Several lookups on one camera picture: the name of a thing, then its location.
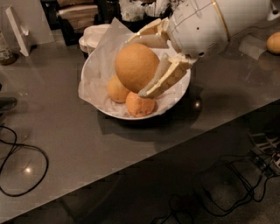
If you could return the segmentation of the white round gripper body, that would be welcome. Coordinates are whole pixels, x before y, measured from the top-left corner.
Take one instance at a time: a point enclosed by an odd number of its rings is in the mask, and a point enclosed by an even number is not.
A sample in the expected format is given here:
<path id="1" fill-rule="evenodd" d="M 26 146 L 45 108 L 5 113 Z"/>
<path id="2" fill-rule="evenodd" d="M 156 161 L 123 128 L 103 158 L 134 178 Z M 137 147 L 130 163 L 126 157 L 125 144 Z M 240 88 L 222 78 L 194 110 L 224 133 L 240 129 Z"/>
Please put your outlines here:
<path id="1" fill-rule="evenodd" d="M 191 58 L 218 53 L 229 41 L 216 0 L 185 0 L 169 18 L 167 33 L 175 51 Z"/>

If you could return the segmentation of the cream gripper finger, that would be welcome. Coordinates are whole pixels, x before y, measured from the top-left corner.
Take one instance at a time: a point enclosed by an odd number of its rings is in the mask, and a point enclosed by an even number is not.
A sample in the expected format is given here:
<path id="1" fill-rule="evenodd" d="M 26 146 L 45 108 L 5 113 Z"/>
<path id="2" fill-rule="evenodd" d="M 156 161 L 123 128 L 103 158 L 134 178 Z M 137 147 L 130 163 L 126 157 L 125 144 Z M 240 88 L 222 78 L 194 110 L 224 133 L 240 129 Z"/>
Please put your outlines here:
<path id="1" fill-rule="evenodd" d="M 157 98 L 179 82 L 195 62 L 196 59 L 183 53 L 179 53 L 175 57 L 164 53 L 159 61 L 155 76 L 138 92 L 138 95 L 142 98 Z"/>
<path id="2" fill-rule="evenodd" d="M 168 48 L 167 41 L 169 40 L 167 28 L 169 18 L 156 19 L 141 28 L 127 39 L 126 44 L 141 44 L 150 48 Z"/>

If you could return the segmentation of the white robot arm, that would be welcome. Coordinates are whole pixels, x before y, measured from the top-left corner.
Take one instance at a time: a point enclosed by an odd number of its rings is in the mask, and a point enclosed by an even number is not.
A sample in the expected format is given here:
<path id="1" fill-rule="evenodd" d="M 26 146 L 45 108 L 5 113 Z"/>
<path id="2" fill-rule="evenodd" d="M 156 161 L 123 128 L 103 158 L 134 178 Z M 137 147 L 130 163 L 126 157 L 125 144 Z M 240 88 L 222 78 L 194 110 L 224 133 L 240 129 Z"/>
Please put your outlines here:
<path id="1" fill-rule="evenodd" d="M 231 40 L 279 19 L 272 0 L 185 0 L 170 17 L 156 19 L 127 42 L 151 48 L 172 47 L 164 54 L 155 77 L 137 93 L 155 98 L 174 86 L 201 59 L 223 51 Z"/>

